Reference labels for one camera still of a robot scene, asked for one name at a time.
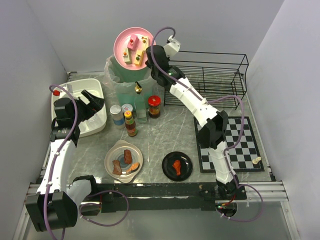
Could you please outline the clear wine glass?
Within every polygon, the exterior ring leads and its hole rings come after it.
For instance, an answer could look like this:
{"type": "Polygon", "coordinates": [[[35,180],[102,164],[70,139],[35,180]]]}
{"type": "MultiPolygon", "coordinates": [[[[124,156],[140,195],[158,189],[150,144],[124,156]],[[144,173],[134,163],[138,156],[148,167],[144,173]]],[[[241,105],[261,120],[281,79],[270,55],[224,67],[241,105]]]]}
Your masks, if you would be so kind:
{"type": "Polygon", "coordinates": [[[87,120],[82,121],[79,124],[79,129],[81,133],[89,131],[90,129],[88,127],[88,121],[87,120]]]}
{"type": "Polygon", "coordinates": [[[87,120],[87,125],[90,130],[98,129],[103,125],[103,121],[97,113],[95,113],[90,119],[87,120]]]}

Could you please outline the yellow cake piece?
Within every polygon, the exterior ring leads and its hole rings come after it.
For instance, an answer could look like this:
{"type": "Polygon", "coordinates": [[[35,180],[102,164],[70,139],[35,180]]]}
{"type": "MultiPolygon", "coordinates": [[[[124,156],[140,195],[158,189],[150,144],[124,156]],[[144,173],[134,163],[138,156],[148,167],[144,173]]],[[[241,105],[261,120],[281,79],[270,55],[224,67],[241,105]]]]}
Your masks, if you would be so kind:
{"type": "Polygon", "coordinates": [[[144,54],[145,54],[145,51],[142,50],[142,49],[137,49],[136,52],[135,52],[135,56],[134,56],[134,61],[133,61],[133,64],[135,66],[141,66],[142,65],[142,62],[143,62],[143,58],[144,58],[144,54]]]}

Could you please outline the cream cake piece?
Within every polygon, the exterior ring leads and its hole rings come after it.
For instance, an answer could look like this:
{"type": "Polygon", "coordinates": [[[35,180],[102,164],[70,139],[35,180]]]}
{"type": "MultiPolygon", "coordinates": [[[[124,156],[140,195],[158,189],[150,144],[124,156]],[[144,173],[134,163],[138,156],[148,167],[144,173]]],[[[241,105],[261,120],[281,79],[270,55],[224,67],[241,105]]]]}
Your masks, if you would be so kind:
{"type": "Polygon", "coordinates": [[[145,51],[150,46],[150,40],[148,36],[141,37],[142,49],[145,51]]]}

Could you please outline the pink cake piece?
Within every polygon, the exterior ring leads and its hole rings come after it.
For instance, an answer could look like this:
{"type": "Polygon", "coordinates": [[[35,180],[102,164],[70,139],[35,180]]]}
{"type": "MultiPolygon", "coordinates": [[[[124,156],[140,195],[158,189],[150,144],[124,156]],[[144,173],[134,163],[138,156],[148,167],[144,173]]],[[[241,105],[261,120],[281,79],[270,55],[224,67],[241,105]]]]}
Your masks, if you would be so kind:
{"type": "Polygon", "coordinates": [[[135,51],[139,45],[139,38],[136,34],[132,34],[129,38],[127,48],[131,51],[135,51]]]}

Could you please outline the green white cake piece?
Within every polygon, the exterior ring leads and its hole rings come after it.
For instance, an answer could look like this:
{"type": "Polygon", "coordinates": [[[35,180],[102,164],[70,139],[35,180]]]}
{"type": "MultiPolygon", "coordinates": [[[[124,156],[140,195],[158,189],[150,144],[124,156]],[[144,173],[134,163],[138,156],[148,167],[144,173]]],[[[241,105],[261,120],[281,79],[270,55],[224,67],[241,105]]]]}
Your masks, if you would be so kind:
{"type": "Polygon", "coordinates": [[[130,54],[129,48],[125,47],[123,49],[122,57],[123,57],[123,61],[124,61],[125,64],[128,65],[128,64],[132,63],[132,59],[131,59],[131,54],[130,54]]]}

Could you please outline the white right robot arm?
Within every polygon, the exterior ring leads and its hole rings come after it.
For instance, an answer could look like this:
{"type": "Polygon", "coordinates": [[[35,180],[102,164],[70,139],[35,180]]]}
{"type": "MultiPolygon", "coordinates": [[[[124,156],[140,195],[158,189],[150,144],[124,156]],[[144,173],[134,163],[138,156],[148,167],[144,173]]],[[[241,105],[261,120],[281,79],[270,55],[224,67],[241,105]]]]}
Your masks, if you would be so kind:
{"type": "Polygon", "coordinates": [[[220,196],[227,198],[236,195],[241,186],[231,166],[230,147],[226,142],[228,114],[209,104],[187,76],[178,67],[169,64],[164,47],[151,45],[146,49],[146,54],[151,77],[180,100],[201,126],[198,140],[208,150],[209,159],[213,162],[220,196]]]}

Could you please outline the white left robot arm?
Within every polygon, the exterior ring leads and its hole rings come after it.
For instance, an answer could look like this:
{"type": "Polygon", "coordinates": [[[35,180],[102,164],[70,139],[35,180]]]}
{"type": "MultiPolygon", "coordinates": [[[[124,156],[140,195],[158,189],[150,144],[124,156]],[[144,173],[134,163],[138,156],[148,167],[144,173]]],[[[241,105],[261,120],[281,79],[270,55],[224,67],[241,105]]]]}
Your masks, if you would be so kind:
{"type": "Polygon", "coordinates": [[[74,227],[78,208],[86,196],[97,191],[93,175],[76,177],[70,188],[67,180],[71,157],[80,138],[80,124],[105,112],[104,95],[86,89],[69,97],[62,90],[54,90],[57,99],[51,109],[55,117],[51,122],[50,153],[42,182],[34,195],[26,199],[26,209],[36,231],[74,227]]]}

